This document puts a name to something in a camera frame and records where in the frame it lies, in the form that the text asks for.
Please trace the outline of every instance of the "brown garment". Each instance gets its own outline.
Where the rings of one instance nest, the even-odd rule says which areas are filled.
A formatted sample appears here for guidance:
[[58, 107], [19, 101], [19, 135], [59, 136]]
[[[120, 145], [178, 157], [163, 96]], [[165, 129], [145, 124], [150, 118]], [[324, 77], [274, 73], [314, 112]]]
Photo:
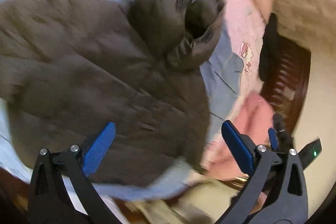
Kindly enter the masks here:
[[[146, 186], [179, 156], [199, 170], [209, 124], [199, 65], [219, 40], [223, 5], [192, 1], [135, 0], [134, 28], [109, 0], [1, 3], [0, 97], [20, 159], [32, 168], [41, 148], [81, 144], [112, 121], [92, 181]], [[187, 10], [196, 28], [184, 27]]]

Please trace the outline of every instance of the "salmon pink cloth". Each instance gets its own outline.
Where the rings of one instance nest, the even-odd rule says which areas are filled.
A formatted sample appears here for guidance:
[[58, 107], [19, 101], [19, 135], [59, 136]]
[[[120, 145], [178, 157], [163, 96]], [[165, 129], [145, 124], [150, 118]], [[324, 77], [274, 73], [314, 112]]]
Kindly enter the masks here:
[[[270, 104], [256, 92], [251, 92], [238, 116], [233, 120], [237, 130], [248, 135], [253, 142], [263, 144], [268, 142], [268, 129], [273, 127], [274, 111]], [[235, 159], [223, 138], [214, 140], [205, 151], [203, 168], [207, 171], [206, 176], [218, 180], [232, 180], [242, 176]]]

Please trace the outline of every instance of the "metal screw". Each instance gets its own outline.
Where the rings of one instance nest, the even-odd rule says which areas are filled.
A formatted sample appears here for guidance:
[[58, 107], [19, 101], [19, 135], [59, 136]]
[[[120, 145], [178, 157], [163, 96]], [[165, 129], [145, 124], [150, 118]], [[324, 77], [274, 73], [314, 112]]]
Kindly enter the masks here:
[[43, 156], [43, 155], [45, 155], [47, 152], [48, 152], [48, 150], [45, 149], [45, 148], [43, 148], [43, 149], [41, 149], [40, 154]]
[[297, 154], [296, 150], [295, 149], [290, 149], [289, 150], [289, 153], [292, 155], [292, 156], [295, 156]]
[[71, 152], [77, 152], [79, 150], [79, 146], [74, 144], [70, 147]]
[[264, 145], [258, 145], [258, 150], [260, 152], [265, 152], [266, 151], [266, 147]]

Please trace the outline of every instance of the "blue gripper pad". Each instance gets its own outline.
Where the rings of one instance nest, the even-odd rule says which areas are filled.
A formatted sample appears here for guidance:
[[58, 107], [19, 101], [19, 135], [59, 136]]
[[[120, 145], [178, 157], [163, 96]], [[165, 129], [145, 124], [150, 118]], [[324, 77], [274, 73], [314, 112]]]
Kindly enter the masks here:
[[109, 122], [84, 155], [83, 172], [86, 177], [94, 174], [116, 136], [116, 126]]
[[274, 128], [268, 130], [269, 142], [273, 150], [278, 149], [277, 133]]
[[240, 133], [230, 121], [222, 124], [222, 137], [235, 158], [240, 170], [251, 176], [254, 172], [253, 155], [240, 138]]

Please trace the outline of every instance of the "pink patterned sheet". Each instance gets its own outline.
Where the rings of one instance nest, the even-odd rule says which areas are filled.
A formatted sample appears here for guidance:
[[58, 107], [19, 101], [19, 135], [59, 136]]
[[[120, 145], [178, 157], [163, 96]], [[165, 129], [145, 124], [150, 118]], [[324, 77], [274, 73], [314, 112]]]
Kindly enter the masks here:
[[[254, 0], [225, 0], [225, 21], [231, 39], [232, 51], [244, 62], [241, 74], [240, 94], [227, 119], [233, 120], [239, 113], [245, 98], [251, 91], [259, 92], [262, 82], [258, 77], [259, 56], [263, 45], [265, 23]], [[214, 146], [222, 140], [220, 132], [208, 145], [203, 155], [202, 165], [208, 169], [213, 158]]]

